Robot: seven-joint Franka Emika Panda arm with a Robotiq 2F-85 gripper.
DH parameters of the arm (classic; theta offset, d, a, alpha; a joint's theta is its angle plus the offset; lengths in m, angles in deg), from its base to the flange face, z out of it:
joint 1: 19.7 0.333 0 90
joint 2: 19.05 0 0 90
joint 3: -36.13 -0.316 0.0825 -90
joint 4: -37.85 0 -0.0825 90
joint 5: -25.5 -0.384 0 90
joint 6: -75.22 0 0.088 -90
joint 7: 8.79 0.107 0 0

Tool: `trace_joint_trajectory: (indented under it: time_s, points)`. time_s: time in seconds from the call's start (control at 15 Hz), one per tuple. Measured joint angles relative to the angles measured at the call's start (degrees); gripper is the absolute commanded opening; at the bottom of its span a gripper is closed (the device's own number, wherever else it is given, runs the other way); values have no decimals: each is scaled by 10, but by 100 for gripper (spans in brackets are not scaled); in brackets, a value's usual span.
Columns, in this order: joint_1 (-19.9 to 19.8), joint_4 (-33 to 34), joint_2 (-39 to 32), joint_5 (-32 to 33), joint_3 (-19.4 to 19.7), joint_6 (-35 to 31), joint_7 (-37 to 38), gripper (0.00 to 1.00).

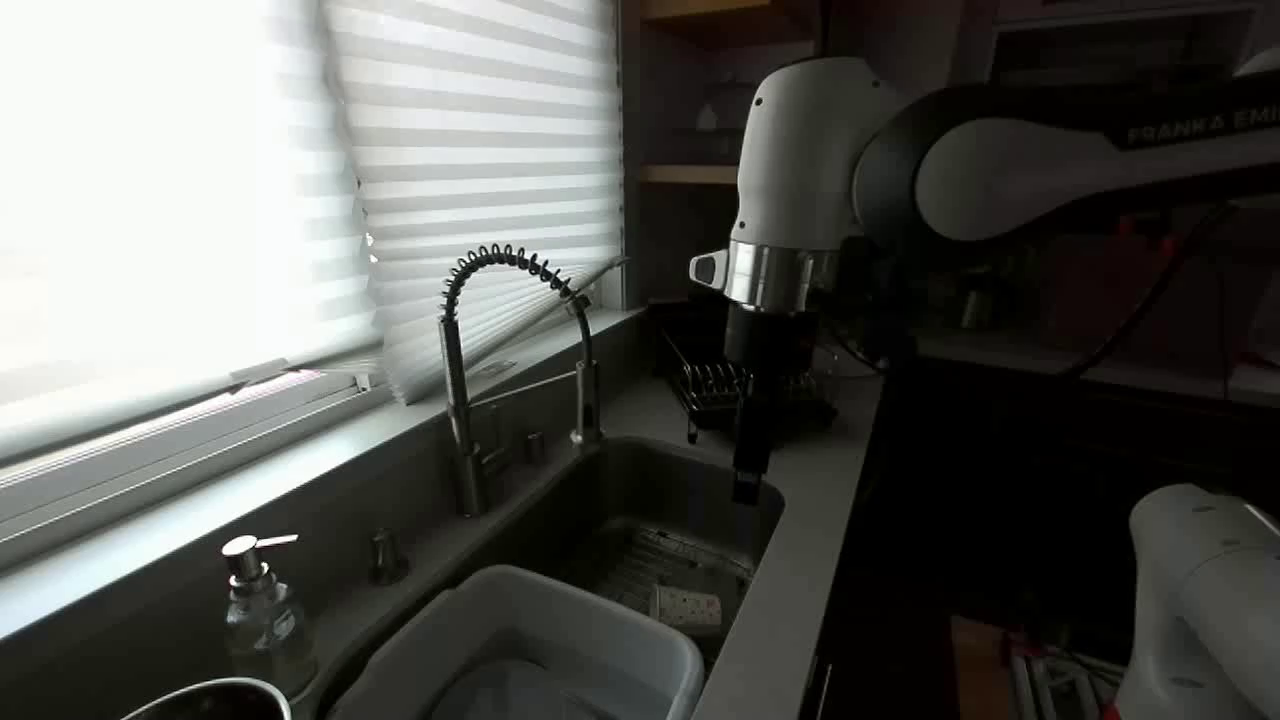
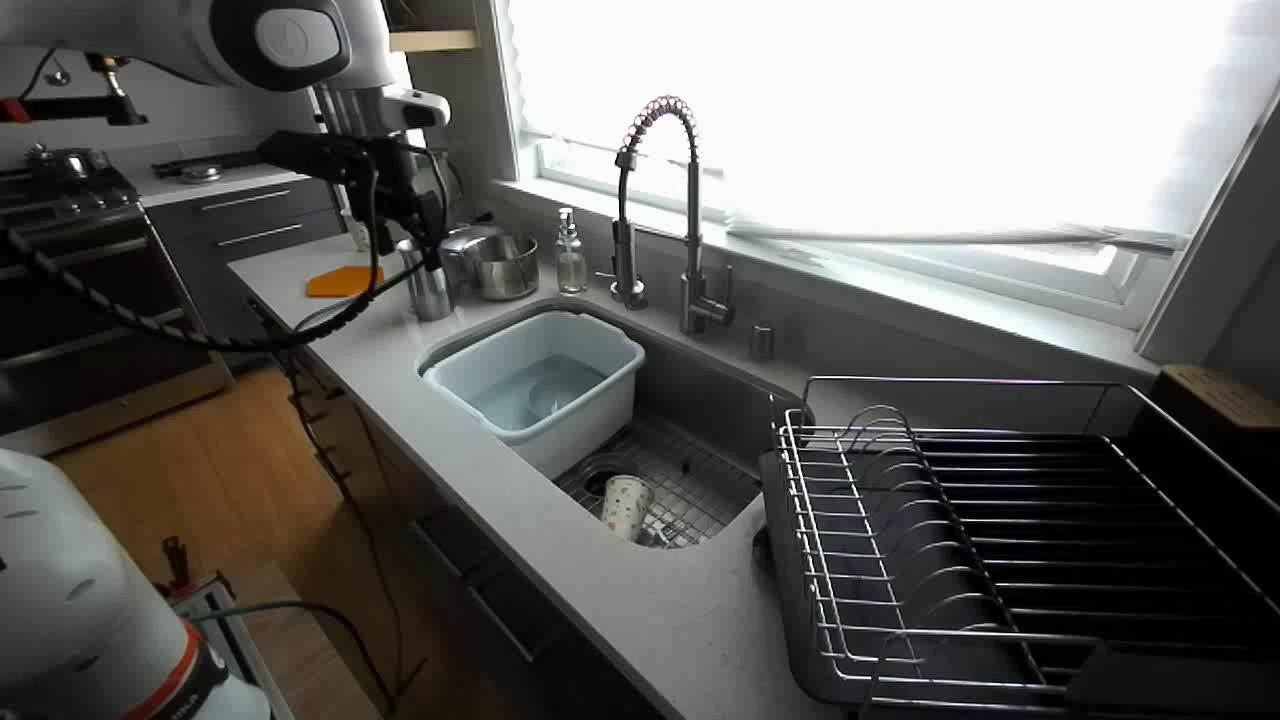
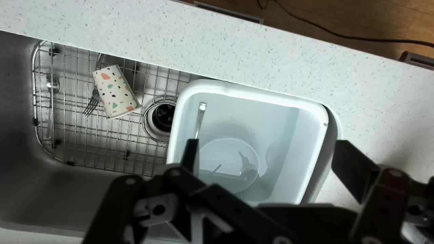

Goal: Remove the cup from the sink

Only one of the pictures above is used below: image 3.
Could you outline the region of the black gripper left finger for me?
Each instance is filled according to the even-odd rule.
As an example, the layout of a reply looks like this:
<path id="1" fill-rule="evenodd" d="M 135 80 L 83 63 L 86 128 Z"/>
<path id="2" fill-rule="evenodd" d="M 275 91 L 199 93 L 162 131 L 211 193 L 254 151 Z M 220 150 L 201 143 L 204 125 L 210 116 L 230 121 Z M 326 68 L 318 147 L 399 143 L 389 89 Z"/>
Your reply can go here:
<path id="1" fill-rule="evenodd" d="M 185 169 L 189 173 L 193 171 L 196 154 L 197 154 L 197 145 L 199 145 L 197 139 L 188 139 L 185 143 L 184 151 L 182 151 L 180 164 L 182 169 Z"/>

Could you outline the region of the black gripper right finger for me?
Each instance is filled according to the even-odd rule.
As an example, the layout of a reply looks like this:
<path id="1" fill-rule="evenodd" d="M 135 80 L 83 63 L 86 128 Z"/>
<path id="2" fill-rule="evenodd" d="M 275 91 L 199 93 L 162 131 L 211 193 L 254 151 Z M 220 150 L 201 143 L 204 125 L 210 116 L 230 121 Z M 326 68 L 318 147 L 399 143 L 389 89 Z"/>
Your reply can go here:
<path id="1" fill-rule="evenodd" d="M 334 143 L 332 173 L 357 204 L 367 197 L 379 167 L 347 140 Z"/>

